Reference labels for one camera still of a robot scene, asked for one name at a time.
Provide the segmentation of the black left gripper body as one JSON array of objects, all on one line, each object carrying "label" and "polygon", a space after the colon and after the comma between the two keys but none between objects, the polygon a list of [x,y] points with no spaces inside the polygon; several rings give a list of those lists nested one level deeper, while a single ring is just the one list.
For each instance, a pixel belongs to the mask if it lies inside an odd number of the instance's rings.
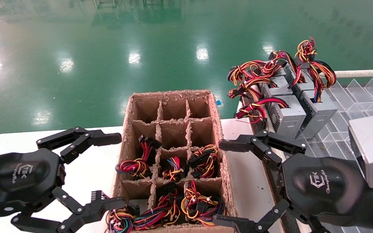
[{"label": "black left gripper body", "polygon": [[46,208],[65,176],[60,157],[48,149],[0,155],[0,217]]}]

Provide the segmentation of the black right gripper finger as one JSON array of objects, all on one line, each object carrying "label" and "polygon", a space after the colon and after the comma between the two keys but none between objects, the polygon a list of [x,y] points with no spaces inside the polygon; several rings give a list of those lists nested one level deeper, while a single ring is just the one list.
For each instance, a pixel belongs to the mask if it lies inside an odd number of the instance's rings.
[{"label": "black right gripper finger", "polygon": [[295,217],[302,218],[300,211],[295,209],[295,204],[287,199],[279,201],[269,212],[267,212],[258,222],[247,218],[238,218],[216,214],[213,216],[213,223],[219,226],[231,227],[237,233],[268,233],[270,227],[280,219],[286,212]]},{"label": "black right gripper finger", "polygon": [[288,139],[271,131],[259,131],[255,135],[239,135],[237,139],[219,140],[219,149],[232,152],[252,152],[271,169],[281,170],[283,160],[272,149],[288,154],[305,154],[306,145],[300,140]]}]

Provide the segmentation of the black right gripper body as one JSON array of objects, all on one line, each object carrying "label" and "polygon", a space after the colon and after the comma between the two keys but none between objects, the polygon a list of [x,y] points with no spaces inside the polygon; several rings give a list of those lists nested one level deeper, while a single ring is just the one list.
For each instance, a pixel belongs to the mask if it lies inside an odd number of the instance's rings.
[{"label": "black right gripper body", "polygon": [[293,155],[282,165],[287,198],[303,213],[346,215],[367,183],[353,160]]}]

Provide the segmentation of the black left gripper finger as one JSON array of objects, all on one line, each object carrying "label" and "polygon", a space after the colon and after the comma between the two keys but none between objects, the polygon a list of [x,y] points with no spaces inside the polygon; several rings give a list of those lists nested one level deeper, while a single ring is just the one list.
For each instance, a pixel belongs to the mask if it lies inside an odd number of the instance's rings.
[{"label": "black left gripper finger", "polygon": [[121,142],[120,133],[105,134],[102,130],[89,131],[75,127],[37,140],[37,147],[52,151],[67,146],[60,152],[60,160],[62,164],[70,164],[91,146],[117,145]]},{"label": "black left gripper finger", "polygon": [[101,221],[106,212],[123,207],[122,197],[109,198],[101,190],[93,191],[91,202],[82,206],[60,187],[52,191],[53,196],[71,211],[63,222],[32,217],[31,211],[21,212],[11,219],[17,229],[32,233],[75,233],[85,224]]}]

